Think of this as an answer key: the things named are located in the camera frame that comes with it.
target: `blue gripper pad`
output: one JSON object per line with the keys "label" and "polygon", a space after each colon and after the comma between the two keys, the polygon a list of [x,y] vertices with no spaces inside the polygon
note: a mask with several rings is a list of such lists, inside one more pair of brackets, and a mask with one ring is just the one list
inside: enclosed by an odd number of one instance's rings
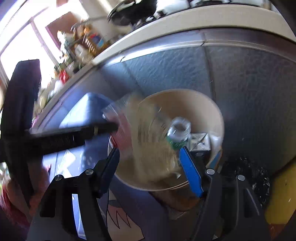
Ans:
{"label": "blue gripper pad", "polygon": [[201,197],[203,194],[201,175],[203,174],[198,172],[196,166],[192,162],[191,154],[187,147],[182,147],[180,149],[180,162],[192,192],[194,192],[197,197]]}

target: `bottle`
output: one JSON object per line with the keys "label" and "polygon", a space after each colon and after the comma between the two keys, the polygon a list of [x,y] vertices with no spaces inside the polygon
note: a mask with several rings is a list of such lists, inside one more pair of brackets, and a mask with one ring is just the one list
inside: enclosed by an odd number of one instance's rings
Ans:
{"label": "bottle", "polygon": [[167,139],[174,150],[179,150],[185,146],[190,136],[191,123],[183,118],[176,117],[172,120],[167,133]]}

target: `silver bolt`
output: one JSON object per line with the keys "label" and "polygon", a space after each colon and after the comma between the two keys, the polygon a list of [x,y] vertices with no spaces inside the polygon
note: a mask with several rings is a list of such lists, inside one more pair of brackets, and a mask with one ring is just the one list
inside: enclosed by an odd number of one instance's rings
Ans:
{"label": "silver bolt", "polygon": [[94,170],[93,169],[87,169],[86,171],[85,171],[85,174],[86,175],[91,175],[91,174],[93,174],[94,173]]}
{"label": "silver bolt", "polygon": [[237,178],[238,178],[240,181],[244,181],[244,180],[246,179],[243,175],[238,175]]}
{"label": "silver bolt", "polygon": [[208,169],[207,170],[207,174],[214,175],[215,174],[215,171],[213,169]]}
{"label": "silver bolt", "polygon": [[62,179],[62,177],[63,177],[62,175],[56,175],[54,179],[55,179],[56,181],[59,181],[59,180]]}

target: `round bin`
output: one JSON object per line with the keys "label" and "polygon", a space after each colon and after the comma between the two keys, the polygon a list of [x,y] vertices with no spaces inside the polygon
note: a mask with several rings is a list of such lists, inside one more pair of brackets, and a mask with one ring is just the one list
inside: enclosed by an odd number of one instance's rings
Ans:
{"label": "round bin", "polygon": [[[181,116],[191,122],[192,133],[209,133],[211,139],[211,155],[208,165],[218,154],[224,136],[222,114],[208,96],[188,89],[172,89],[161,91],[143,100],[154,103],[171,119]],[[186,176],[169,177],[158,182],[141,183],[134,172],[134,160],[119,162],[115,175],[126,185],[143,191],[163,191],[177,189],[188,184]]]}

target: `clear plastic bottle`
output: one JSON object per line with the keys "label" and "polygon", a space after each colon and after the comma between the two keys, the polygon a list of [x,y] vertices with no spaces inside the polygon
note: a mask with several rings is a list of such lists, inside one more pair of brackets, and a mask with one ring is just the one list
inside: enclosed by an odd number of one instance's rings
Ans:
{"label": "clear plastic bottle", "polygon": [[168,130],[168,141],[175,150],[181,149],[190,136],[191,123],[183,118],[176,117],[172,120]]}

